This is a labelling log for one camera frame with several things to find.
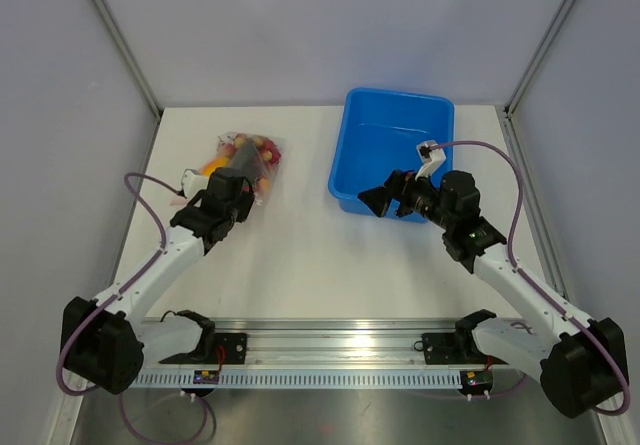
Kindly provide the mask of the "clear zip top bag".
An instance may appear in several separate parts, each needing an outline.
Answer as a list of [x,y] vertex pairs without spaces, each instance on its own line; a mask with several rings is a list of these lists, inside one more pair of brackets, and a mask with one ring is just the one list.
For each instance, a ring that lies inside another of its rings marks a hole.
[[215,153],[198,172],[209,177],[218,168],[230,168],[248,178],[257,205],[269,198],[284,155],[284,142],[272,136],[228,132],[218,137]]

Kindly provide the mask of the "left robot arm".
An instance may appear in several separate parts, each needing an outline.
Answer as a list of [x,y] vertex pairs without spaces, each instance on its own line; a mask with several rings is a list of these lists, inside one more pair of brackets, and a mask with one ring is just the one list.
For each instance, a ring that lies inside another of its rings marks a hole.
[[118,395],[146,366],[212,365],[220,370],[244,363],[246,334],[219,333],[214,320],[197,312],[174,311],[153,323],[144,319],[186,270],[247,220],[264,170],[257,146],[246,140],[211,175],[184,172],[178,193],[187,202],[159,228],[155,251],[123,281],[91,300],[76,297],[64,308],[56,364],[63,392],[77,393],[65,383],[65,371]]

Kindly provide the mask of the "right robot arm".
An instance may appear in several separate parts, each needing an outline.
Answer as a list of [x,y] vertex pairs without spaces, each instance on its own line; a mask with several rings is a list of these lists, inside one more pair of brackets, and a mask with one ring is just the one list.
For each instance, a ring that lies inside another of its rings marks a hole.
[[497,291],[532,329],[518,333],[497,318],[484,319],[454,336],[460,358],[476,361],[486,355],[510,364],[535,379],[568,418],[590,410],[606,416],[628,411],[622,328],[611,318],[593,319],[528,273],[510,242],[482,216],[471,174],[448,172],[435,186],[413,171],[396,170],[358,198],[378,217],[396,201],[397,216],[417,213],[441,227],[450,257]]

